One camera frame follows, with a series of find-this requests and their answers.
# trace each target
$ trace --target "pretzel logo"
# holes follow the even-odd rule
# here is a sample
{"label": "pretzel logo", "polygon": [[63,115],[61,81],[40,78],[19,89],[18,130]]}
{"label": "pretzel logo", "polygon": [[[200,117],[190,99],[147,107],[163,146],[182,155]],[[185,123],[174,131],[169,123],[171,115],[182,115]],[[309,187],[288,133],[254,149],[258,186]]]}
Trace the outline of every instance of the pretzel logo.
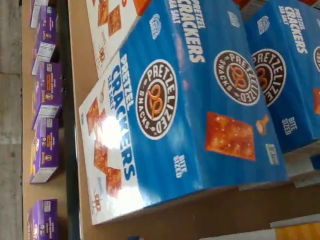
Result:
{"label": "pretzel logo", "polygon": [[287,77],[287,67],[281,54],[273,49],[262,49],[252,55],[259,84],[268,106],[280,96]]}
{"label": "pretzel logo", "polygon": [[320,72],[320,46],[314,50],[313,56],[316,69]]}
{"label": "pretzel logo", "polygon": [[242,55],[231,50],[222,51],[216,56],[213,67],[218,84],[231,99],[245,106],[259,101],[257,76]]}
{"label": "pretzel logo", "polygon": [[136,117],[142,132],[152,140],[161,139],[176,114],[178,88],[172,66],[163,59],[149,64],[141,76],[136,95]]}

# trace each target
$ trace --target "purple box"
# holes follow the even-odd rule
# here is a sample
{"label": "purple box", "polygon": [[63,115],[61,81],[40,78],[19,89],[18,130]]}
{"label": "purple box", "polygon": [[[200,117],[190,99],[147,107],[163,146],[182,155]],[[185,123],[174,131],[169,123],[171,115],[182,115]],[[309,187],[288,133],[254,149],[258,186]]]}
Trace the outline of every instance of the purple box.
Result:
{"label": "purple box", "polygon": [[59,166],[59,120],[41,118],[31,144],[30,183],[45,183]]}
{"label": "purple box", "polygon": [[57,44],[56,9],[50,6],[40,6],[38,25],[32,53],[31,74],[38,72],[39,62],[50,62]]}
{"label": "purple box", "polygon": [[58,239],[58,200],[38,200],[28,211],[28,240]]}
{"label": "purple box", "polygon": [[36,29],[38,25],[39,12],[41,5],[47,6],[49,0],[31,0],[30,1],[30,28]]}
{"label": "purple box", "polygon": [[32,129],[41,118],[56,118],[62,108],[61,66],[40,62],[32,95]]}

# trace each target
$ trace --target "cracker box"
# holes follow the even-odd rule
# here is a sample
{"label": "cracker box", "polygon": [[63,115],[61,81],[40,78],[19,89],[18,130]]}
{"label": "cracker box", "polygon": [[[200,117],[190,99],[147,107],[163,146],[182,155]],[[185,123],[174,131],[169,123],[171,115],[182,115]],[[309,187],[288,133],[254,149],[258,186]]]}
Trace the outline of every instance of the cracker box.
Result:
{"label": "cracker box", "polygon": [[79,108],[93,224],[287,179],[239,8],[152,1]]}
{"label": "cracker box", "polygon": [[106,70],[151,0],[86,0],[98,76]]}
{"label": "cracker box", "polygon": [[41,118],[55,118],[62,109],[61,66],[40,62],[32,94],[32,129]]}
{"label": "cracker box", "polygon": [[31,144],[30,183],[45,183],[59,166],[59,120],[41,118]]}
{"label": "cracker box", "polygon": [[282,151],[288,159],[320,154],[320,11],[270,0],[246,31]]}
{"label": "cracker box", "polygon": [[50,62],[54,53],[57,44],[56,18],[55,8],[45,5],[40,7],[32,53],[32,75],[37,74],[39,62]]}
{"label": "cracker box", "polygon": [[[241,13],[244,20],[247,20],[253,14],[255,14],[268,0],[233,0],[236,4],[239,4]],[[317,9],[320,8],[320,0],[300,0],[310,6]]]}
{"label": "cracker box", "polygon": [[58,200],[38,200],[28,211],[28,240],[58,240]]}

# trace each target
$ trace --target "store shelf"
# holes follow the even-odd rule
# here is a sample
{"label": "store shelf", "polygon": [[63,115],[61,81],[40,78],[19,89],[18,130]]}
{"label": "store shelf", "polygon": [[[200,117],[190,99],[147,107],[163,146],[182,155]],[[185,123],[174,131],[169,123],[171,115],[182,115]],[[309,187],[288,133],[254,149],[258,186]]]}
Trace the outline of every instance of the store shelf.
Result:
{"label": "store shelf", "polygon": [[239,192],[212,192],[179,205],[168,205],[115,222],[92,226],[84,151],[78,108],[97,82],[86,0],[69,0],[78,183],[84,240],[195,240],[238,232],[268,229],[271,222],[320,213],[320,186],[295,189],[293,185]]}

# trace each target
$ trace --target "cardboard box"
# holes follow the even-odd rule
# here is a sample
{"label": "cardboard box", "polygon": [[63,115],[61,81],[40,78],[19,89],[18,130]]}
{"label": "cardboard box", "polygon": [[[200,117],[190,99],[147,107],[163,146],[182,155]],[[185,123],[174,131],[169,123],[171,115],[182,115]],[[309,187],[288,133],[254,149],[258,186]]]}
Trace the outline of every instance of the cardboard box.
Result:
{"label": "cardboard box", "polygon": [[208,237],[200,240],[319,240],[320,223],[287,226],[276,229]]}
{"label": "cardboard box", "polygon": [[150,2],[151,0],[86,0],[99,77]]}
{"label": "cardboard box", "polygon": [[[244,20],[247,20],[253,14],[255,14],[268,0],[233,0],[236,4],[239,4],[241,13]],[[320,8],[320,0],[300,0],[315,8]]]}
{"label": "cardboard box", "polygon": [[27,215],[28,240],[58,240],[58,200],[38,200]]}
{"label": "cardboard box", "polygon": [[288,161],[320,154],[319,20],[320,12],[302,2],[270,0],[245,24],[258,78]]}
{"label": "cardboard box", "polygon": [[32,94],[32,129],[41,118],[56,118],[62,109],[61,66],[40,62]]}
{"label": "cardboard box", "polygon": [[41,118],[31,144],[30,183],[45,183],[59,167],[59,120]]}
{"label": "cardboard box", "polygon": [[231,0],[152,1],[79,108],[93,224],[205,189],[286,180],[252,66]]}
{"label": "cardboard box", "polygon": [[32,53],[31,74],[38,72],[39,62],[50,62],[57,45],[56,9],[42,5],[39,11],[38,25]]}

